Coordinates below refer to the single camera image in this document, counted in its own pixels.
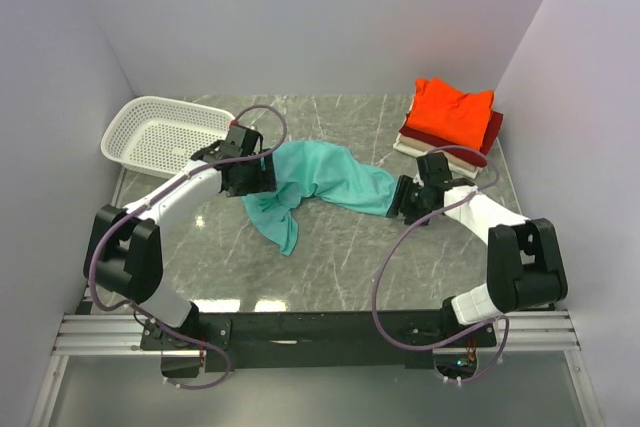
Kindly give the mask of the teal t-shirt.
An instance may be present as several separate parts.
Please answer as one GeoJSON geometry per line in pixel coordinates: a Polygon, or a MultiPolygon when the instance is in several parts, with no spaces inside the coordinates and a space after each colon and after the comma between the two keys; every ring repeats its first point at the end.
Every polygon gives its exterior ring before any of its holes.
{"type": "Polygon", "coordinates": [[[351,211],[384,217],[398,178],[385,169],[356,160],[351,151],[322,140],[283,143],[273,154],[276,190],[242,198],[254,227],[288,256],[296,247],[299,226],[292,211],[304,200],[319,198],[351,211]]]}

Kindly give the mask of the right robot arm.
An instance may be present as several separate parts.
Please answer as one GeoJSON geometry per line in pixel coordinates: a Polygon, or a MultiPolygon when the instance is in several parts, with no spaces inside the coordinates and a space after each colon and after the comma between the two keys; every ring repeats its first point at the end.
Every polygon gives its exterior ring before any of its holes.
{"type": "Polygon", "coordinates": [[[514,311],[563,300],[568,283],[554,225],[529,219],[485,195],[471,180],[453,176],[441,150],[416,159],[415,179],[399,179],[387,216],[413,228],[444,215],[467,228],[487,247],[486,280],[443,301],[439,334],[460,346],[474,325],[514,311]]]}

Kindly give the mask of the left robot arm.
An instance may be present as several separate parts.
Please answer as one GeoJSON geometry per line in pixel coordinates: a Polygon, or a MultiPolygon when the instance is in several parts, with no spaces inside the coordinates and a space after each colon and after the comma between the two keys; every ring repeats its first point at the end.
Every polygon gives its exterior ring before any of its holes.
{"type": "Polygon", "coordinates": [[[93,303],[105,289],[164,327],[176,348],[202,336],[199,309],[164,278],[163,237],[197,205],[219,194],[240,197],[276,188],[273,152],[257,130],[232,122],[226,137],[196,151],[183,169],[147,196],[96,214],[84,267],[93,303]]]}

